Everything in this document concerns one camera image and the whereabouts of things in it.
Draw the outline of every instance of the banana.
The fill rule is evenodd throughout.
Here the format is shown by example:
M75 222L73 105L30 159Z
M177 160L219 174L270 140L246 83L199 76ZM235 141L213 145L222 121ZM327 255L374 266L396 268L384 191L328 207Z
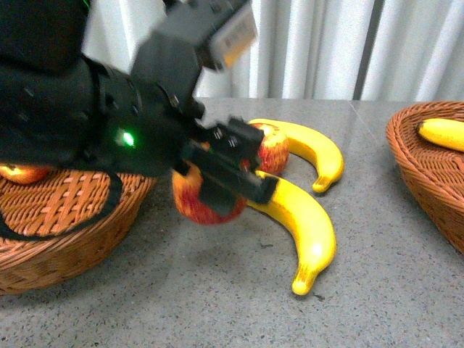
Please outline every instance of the banana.
M310 162L318 172L318 179L312 184L314 192L320 194L327 191L343 174L344 160L340 149L322 133L303 125L265 118L251 120L249 123L275 125L287 135L290 152Z
M464 122L429 118L418 124L417 131L431 143L464 152Z
M274 175L257 171L264 178ZM319 203L300 187L282 178L268 204L247 202L284 225L295 240L298 269L292 283L297 295L307 294L318 274L334 259L336 238L330 217Z

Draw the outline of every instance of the woven basket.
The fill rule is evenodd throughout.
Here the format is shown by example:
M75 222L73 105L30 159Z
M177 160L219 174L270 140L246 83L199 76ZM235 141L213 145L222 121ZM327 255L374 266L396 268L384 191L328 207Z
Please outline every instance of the woven basket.
M440 232L464 254L464 154L418 135L417 124L433 117L464 121L464 102L405 108L389 121L386 137L407 187Z
M122 191L113 211L69 234L63 232L103 209L110 185L107 174L54 171L28 186L0 178L4 222L20 235L54 236L48 241L0 239L0 295L47 287L101 262L124 238L156 183L140 175L118 177Z

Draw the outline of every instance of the white curtain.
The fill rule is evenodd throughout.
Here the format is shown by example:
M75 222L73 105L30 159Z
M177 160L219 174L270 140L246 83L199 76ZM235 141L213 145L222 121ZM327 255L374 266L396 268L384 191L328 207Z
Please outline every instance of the white curtain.
M205 70L197 96L353 99L358 84L361 100L464 99L464 0L253 0L252 7L258 39L232 70ZM163 9L162 0L93 1L84 52L128 70Z

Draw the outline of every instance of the granite countertop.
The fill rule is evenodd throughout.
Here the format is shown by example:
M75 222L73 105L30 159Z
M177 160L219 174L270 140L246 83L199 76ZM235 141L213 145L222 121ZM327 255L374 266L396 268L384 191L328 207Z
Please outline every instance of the granite countertop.
M338 250L305 297L291 292L290 234L247 209L195 225L160 178L102 264L48 289L0 297L0 347L463 347L464 256L403 183L385 138L412 103L204 99L229 114L288 120L332 138L342 180L317 200ZM284 177L310 191L314 168Z

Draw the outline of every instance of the apple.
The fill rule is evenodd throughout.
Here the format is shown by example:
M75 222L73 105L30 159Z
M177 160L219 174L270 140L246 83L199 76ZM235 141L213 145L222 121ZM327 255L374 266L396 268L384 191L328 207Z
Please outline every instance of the apple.
M254 123L254 127L264 131L258 156L262 160L259 169L273 175L280 175L289 161L289 140L286 134L274 125Z
M50 167L37 167L32 165L0 164L0 175L4 178L22 185L35 183L43 179L49 172Z
M232 212L221 216L199 200L203 178L197 166L191 165L186 176L173 172L173 195L177 210L200 225L227 223L236 218L247 207L247 200L239 198Z

